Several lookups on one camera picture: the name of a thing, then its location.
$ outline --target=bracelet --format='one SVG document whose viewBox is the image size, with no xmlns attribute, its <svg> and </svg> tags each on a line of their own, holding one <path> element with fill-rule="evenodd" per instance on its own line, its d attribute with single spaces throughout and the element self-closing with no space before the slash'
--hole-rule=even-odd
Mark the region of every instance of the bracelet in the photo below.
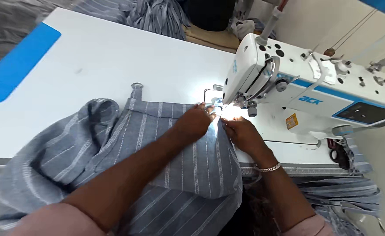
<svg viewBox="0 0 385 236">
<path fill-rule="evenodd" d="M 259 169 L 259 168 L 258 168 L 258 165 L 256 165 L 256 166 L 254 167 L 254 169 L 256 169 L 256 170 L 259 171 L 259 172 L 270 172 L 270 171 L 274 171 L 274 170 L 280 168 L 280 166 L 281 166 L 281 163 L 277 163 L 276 165 L 274 165 L 274 166 L 271 167 L 271 168 L 267 168 L 267 169 Z"/>
</svg>

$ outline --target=warning label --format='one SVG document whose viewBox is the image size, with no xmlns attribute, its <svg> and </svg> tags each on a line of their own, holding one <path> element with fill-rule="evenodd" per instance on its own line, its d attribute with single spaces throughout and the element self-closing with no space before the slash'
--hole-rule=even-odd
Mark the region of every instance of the warning label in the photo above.
<svg viewBox="0 0 385 236">
<path fill-rule="evenodd" d="M 294 126 L 297 126 L 299 122 L 297 121 L 296 113 L 287 118 L 285 120 L 285 124 L 287 125 L 287 129 L 291 129 Z"/>
</svg>

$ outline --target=brand logo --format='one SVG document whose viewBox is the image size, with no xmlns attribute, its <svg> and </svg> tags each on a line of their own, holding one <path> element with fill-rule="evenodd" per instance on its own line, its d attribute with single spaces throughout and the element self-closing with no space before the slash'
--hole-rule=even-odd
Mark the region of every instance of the brand logo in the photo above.
<svg viewBox="0 0 385 236">
<path fill-rule="evenodd" d="M 313 103 L 313 104 L 316 104 L 316 105 L 319 105 L 320 102 L 323 102 L 319 99 L 315 99 L 315 98 L 312 98 L 312 97 L 308 97 L 308 96 L 303 96 L 301 98 L 299 98 L 300 101 L 305 101 L 305 102 L 308 102 L 308 103 Z"/>
<path fill-rule="evenodd" d="M 236 73 L 236 72 L 238 72 L 238 67 L 236 66 L 236 60 L 235 60 L 235 63 L 234 63 L 234 65 L 233 65 L 233 73 Z"/>
</svg>

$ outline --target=pink sleeve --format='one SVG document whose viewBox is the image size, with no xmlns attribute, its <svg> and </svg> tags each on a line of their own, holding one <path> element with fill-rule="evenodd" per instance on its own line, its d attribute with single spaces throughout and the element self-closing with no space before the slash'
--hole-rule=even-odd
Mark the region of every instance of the pink sleeve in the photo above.
<svg viewBox="0 0 385 236">
<path fill-rule="evenodd" d="M 323 217 L 315 215 L 298 223 L 283 236 L 334 236 L 331 226 Z"/>
<path fill-rule="evenodd" d="M 79 209 L 54 203 L 22 218 L 8 236 L 105 236 Z"/>
</svg>

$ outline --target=white table top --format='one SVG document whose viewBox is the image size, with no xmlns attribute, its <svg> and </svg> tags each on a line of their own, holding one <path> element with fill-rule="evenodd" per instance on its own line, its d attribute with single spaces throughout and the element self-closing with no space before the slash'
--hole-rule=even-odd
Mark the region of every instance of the white table top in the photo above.
<svg viewBox="0 0 385 236">
<path fill-rule="evenodd" d="M 234 57 L 61 8 L 44 23 L 62 35 L 0 103 L 0 158 L 13 157 L 40 131 L 90 99 L 110 98 L 123 108 L 134 82 L 144 85 L 145 101 L 201 102 L 205 89 L 223 84 Z M 275 112 L 251 119 L 265 139 L 310 142 L 273 126 L 277 121 L 267 117 Z M 273 142 L 268 146 L 282 163 L 333 164 L 324 145 L 316 151 L 313 145 Z"/>
</svg>

